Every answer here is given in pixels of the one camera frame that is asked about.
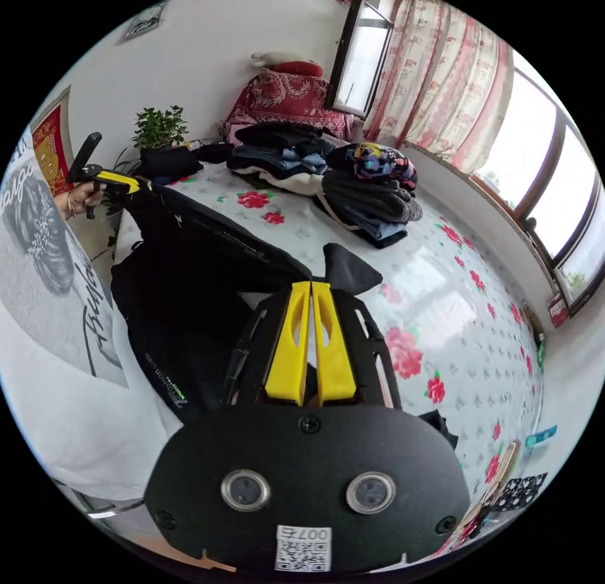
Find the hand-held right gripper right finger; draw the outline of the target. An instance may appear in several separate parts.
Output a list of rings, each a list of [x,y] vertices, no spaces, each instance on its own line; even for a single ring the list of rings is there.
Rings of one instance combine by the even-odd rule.
[[[328,283],[311,283],[316,343],[318,401],[347,402],[356,395],[356,383],[345,337]]]

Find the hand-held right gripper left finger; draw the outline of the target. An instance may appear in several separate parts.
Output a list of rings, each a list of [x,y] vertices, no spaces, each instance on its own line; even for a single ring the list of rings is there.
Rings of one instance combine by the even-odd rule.
[[[308,365],[311,283],[294,283],[265,384],[270,400],[303,403]]]

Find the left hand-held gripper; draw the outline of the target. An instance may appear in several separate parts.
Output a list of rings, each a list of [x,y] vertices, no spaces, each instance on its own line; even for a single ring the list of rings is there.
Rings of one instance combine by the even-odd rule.
[[[71,183],[75,186],[81,182],[93,181],[97,186],[105,186],[103,192],[104,200],[111,205],[124,206],[126,200],[142,190],[151,190],[150,181],[139,176],[128,176],[115,170],[107,170],[99,165],[85,165],[80,169],[72,168],[69,171],[72,177]]]

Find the person's left hand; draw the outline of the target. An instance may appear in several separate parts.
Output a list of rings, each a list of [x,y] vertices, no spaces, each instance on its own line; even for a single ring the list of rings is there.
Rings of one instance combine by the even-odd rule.
[[[67,221],[80,214],[94,218],[94,210],[102,202],[104,189],[104,184],[97,186],[93,181],[76,184],[67,194],[67,210],[64,219]]]

